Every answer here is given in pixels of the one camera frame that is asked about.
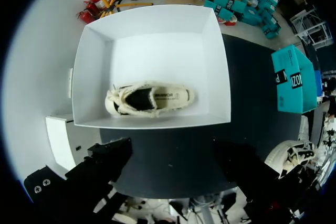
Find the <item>white shoe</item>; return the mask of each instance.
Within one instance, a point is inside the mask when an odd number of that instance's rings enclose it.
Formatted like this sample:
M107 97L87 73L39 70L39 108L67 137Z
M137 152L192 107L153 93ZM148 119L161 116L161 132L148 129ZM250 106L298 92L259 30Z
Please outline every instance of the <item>white shoe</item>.
M105 107L113 115L154 118L161 112L185 108L193 101L194 91L185 86L148 81L108 90Z
M314 144L309 141L284 141L278 144L267 156L265 164L282 174L289 173L295 166L316 156Z

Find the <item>shoe insole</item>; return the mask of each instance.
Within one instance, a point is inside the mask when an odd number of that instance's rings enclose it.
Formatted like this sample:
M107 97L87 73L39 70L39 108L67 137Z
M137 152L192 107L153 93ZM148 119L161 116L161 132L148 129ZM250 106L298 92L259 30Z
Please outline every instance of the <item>shoe insole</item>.
M186 105L189 93L183 88L160 87L155 91L154 99L158 109L177 109Z

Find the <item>wire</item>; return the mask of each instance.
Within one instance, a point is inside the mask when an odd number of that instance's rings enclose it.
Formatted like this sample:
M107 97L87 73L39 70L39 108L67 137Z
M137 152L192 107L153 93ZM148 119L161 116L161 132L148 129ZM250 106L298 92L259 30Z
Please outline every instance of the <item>wire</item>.
M201 221L201 223L204 224L202 218L198 215L198 213L196 213L196 212L194 212L194 213L195 213L195 215L199 218L199 220Z

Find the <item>black table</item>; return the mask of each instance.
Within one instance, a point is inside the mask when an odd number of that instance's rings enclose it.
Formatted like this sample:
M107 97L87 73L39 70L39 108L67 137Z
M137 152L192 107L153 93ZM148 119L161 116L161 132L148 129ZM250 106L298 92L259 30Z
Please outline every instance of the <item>black table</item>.
M131 137L133 155L115 188L130 196L184 198L235 186L212 154L212 139L249 143L264 160L280 142L297 140L301 115L277 111L271 49L223 35L232 113L226 124L167 130L101 129L103 142Z

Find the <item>white floor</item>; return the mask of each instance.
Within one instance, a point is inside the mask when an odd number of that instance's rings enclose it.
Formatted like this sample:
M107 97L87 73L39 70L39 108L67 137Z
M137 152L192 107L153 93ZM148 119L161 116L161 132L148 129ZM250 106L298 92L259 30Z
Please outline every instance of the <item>white floor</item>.
M165 0L138 0L138 1L131 1L131 0L123 0L122 3L153 3L154 5L161 5L165 4ZM129 9L129 7L120 8L121 10ZM275 18L278 20L279 25L281 26L281 31L279 32L279 36L273 39L267 39L264 35L263 31L259 26L251 26L249 24L245 24L242 22L237 22L235 26L226 26L220 24L220 30L223 34L235 36L247 41L251 41L253 43L259 44L264 47L268 47L273 50L279 50L283 47L286 47L290 44L294 44L297 46L303 53L303 47L300 42L300 39L294 35L292 29L285 21L285 19L280 15L279 12L274 13ZM170 213L170 208L168 205L168 200L166 199L145 199L146 203L141 210L136 210L131 208L127 213L130 216L136 218L146 218L148 216L153 216L155 219L172 219L176 221L176 217L172 216ZM227 212L228 214L228 221L230 224L241 223L241 218L247 218L243 207L246 204L246 197L244 194L240 193L237 196L237 203ZM219 224L220 218L216 211L212 210L212 216L214 219L215 224ZM180 218L181 224L200 224L198 223L197 218L194 216L194 213L189 214L188 221L185 221L183 218Z

